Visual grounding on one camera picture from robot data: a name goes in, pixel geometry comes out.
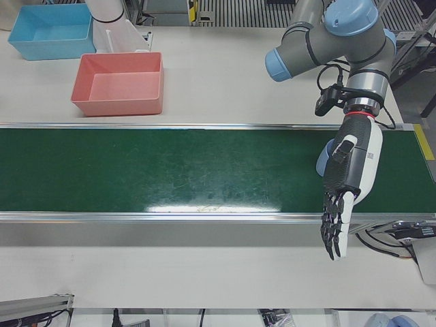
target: wire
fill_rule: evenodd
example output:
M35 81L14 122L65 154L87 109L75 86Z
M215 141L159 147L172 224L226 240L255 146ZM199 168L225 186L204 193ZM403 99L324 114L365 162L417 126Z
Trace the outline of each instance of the wire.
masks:
M386 251L386 250L379 249L378 247L374 247L373 245L369 244L367 241L363 240L363 238L359 235L359 233L356 233L356 237L365 247L368 247L369 249L374 250L376 252L384 253L399 259L412 259L412 257L405 257L395 252Z
M318 74L318 77L316 78L316 85L318 86L318 88L320 89L320 91L325 90L325 89L323 89L323 88L321 87L321 84L320 84L320 78L321 78L322 74L323 74L327 69L332 68L332 67L338 69L339 74L338 74L338 78L337 78L337 84L340 85L340 86L342 87L342 86L343 86L343 83L342 83L342 80L343 80L343 71L344 71L344 70L345 70L346 72L349 72L349 71L346 70L345 68L342 68L342 67L341 67L340 65L338 65L337 63L327 63L327 64L325 64L324 66L325 66L325 67L324 67L323 69L321 69L321 71L320 71L319 74Z
M374 241L376 241L376 242L378 242L380 244L383 244L383 245L385 245L387 247L405 247L404 245L393 245L393 244L386 243L386 242L384 242L382 240L379 240L378 238L375 238L373 235L369 234L368 230L365 230L365 233L367 233L367 235L369 237L371 237Z
M349 66L349 63L348 63L347 61L345 61L345 60L333 59L332 61L333 61L334 63L342 63L342 64L344 64L344 65Z
M393 234L388 234L388 235L389 235L390 237L392 237L393 239L397 240ZM417 265L419 265L419 263L418 263L418 259L417 259L417 257L416 257L416 254L415 254L414 251L413 251L413 248L414 248L413 245L406 245L406 244L404 244L403 242L400 242L400 244L402 244L402 245L405 246L405 249L407 250L407 252L410 253L410 256L412 257L412 259L414 260L414 262L415 262Z
M200 319L200 326L199 327L203 327L203 319L204 319L204 314L206 313L206 309L202 309L202 317Z
M32 315L28 317L23 317L21 319L9 320L7 322L0 322L0 327L17 327L17 326L31 326L32 324L38 324L45 322L44 327L49 326L52 323L52 320L61 315L64 312L68 312L71 316L71 312L68 309L58 310L48 313L41 313L39 315Z
M419 265L419 263L418 263L418 259L417 259L417 257L416 257L416 254L415 254L414 251L412 250L412 249L413 249L412 245L406 245L406 244L404 244L403 242L400 242L400 244L404 245L404 248L407 250L407 252L410 253L411 258L414 260L414 262L415 262L417 265Z
M385 106L383 106L382 109L384 109L384 111L385 111L386 114L388 115L388 117L389 117L389 119L390 119L390 122L392 123L392 126L389 126L389 125L387 125L387 124L383 124L383 123L381 123L381 122L379 122L379 121L375 121L375 122L376 122L377 124L379 124L379 125L381 125L381 126L387 128L387 129L396 129L396 123L395 123L394 119L392 118L392 116L390 115L388 109L386 109Z

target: blue joint cap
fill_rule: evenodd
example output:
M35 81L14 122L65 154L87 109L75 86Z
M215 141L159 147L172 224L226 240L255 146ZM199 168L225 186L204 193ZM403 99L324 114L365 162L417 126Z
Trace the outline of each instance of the blue joint cap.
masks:
M392 319L392 321L395 323L395 326L401 326L401 327L419 327L419 325L407 317L406 315L399 315Z
M276 82L283 82L284 80L292 78L285 63L281 60L277 49L271 50L265 56L265 66L268 74L270 74L271 78Z
M394 48L395 48L395 54L396 54L396 37L395 34L391 31L389 31L388 29L383 29L384 31L384 35L386 35L386 37L392 41L392 43L394 44Z
M372 0L336 0L325 15L327 31L336 36L354 36L369 30L379 12Z

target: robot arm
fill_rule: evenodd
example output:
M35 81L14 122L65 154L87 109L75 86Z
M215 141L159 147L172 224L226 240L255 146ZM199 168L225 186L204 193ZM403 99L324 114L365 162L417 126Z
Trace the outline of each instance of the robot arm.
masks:
M321 234L332 260L346 256L353 206L371 190L382 147L375 117L384 105L395 54L395 37L384 30L371 0L299 1L279 47L265 58L271 78L287 80L333 59L350 64L347 86L322 91L316 115L333 106L345 117L324 173L324 214Z

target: white tabletop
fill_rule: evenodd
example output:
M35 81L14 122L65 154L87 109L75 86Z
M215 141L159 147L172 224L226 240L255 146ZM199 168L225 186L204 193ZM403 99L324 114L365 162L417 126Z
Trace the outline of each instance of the white tabletop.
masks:
M273 82L280 29L153 28L163 113L86 118L70 101L79 60L25 61L0 33L2 123L340 124L313 113L318 70ZM332 83L336 72L327 72ZM392 92L386 105L401 122ZM385 116L380 120L388 123ZM364 248L331 262L317 225L3 224L0 300L73 293L77 307L431 308L412 261Z
M2 224L0 301L75 294L82 308L434 309L412 260L328 257L318 225Z
M341 109L314 115L320 92L314 69L274 82L265 54L281 29L153 27L153 51L163 54L163 112L153 116L85 117L70 101L80 59L26 61L0 32L0 121L4 123L340 124ZM327 71L323 85L335 82ZM402 122L392 91L386 106ZM380 121L389 123L385 114Z

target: floor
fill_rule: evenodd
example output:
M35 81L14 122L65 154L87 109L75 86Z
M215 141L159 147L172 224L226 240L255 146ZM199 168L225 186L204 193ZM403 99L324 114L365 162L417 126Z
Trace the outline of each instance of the floor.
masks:
M405 123L421 124L434 154L436 154L436 109L427 118L421 118L432 96L436 92L436 72L422 72L394 91L395 100ZM436 181L436 161L428 161L429 169Z

